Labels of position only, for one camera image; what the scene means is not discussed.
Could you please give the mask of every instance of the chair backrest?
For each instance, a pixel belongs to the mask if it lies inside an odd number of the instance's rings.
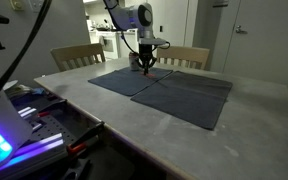
[[[103,48],[99,43],[55,48],[51,49],[51,54],[60,71],[105,62]]]
[[[157,62],[184,66],[194,69],[205,69],[209,49],[171,46],[168,49],[157,48]]]

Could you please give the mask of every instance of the gray cloth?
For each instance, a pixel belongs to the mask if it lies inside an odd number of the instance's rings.
[[[131,100],[213,130],[232,83],[174,72]]]
[[[131,71],[130,68],[127,67],[88,80],[88,82],[125,96],[134,96],[171,72],[172,70],[151,68],[149,75],[144,76],[142,71]]]

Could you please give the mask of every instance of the cable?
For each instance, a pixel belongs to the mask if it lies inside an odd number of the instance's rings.
[[[152,52],[155,51],[155,50],[157,49],[157,47],[158,47],[158,46],[155,45],[155,46],[154,46],[154,49],[152,50]]]
[[[118,5],[119,5],[119,2],[117,1],[116,4],[113,7],[111,7],[111,8],[110,7],[105,7],[105,9],[112,10],[112,9],[116,8]]]
[[[161,48],[161,49],[168,49],[171,47],[171,43],[170,42],[166,42],[166,44],[168,44],[168,47],[158,47],[158,48]]]
[[[51,3],[52,3],[52,0],[45,0],[44,1],[42,9],[41,9],[40,13],[38,14],[38,17],[37,17],[37,19],[35,21],[33,29],[31,31],[31,33],[30,33],[25,45],[23,46],[22,50],[17,55],[17,57],[15,58],[13,63],[10,65],[10,67],[5,71],[3,76],[0,78],[0,91],[3,89],[3,86],[9,80],[9,78],[11,77],[13,72],[15,71],[16,67],[21,62],[21,59],[25,55],[26,51],[30,47],[31,43],[33,42],[33,40],[34,40],[36,34],[38,33],[41,25],[43,24],[43,21],[44,21],[45,16],[46,16],[46,14],[47,14],[50,6],[51,6]]]
[[[123,41],[125,42],[125,44],[126,44],[126,46],[128,47],[128,49],[130,49],[133,53],[137,53],[137,52],[135,52],[135,51],[130,47],[130,45],[127,43],[123,31],[121,31],[121,34],[122,34],[121,38],[122,38]]]

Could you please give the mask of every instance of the white cabinet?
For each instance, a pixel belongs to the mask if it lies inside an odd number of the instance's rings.
[[[189,0],[147,0],[153,9],[155,37],[184,46]]]
[[[125,7],[145,3],[146,0],[125,0]]]
[[[90,32],[90,39],[91,39],[91,43],[92,44],[99,43],[99,38],[98,38],[98,36],[96,36],[96,32],[95,31]]]

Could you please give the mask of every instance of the white table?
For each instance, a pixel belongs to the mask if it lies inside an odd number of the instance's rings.
[[[128,66],[117,59],[35,79],[173,176],[288,179],[288,89],[270,82],[157,64],[230,81],[214,131],[138,104],[87,80]]]

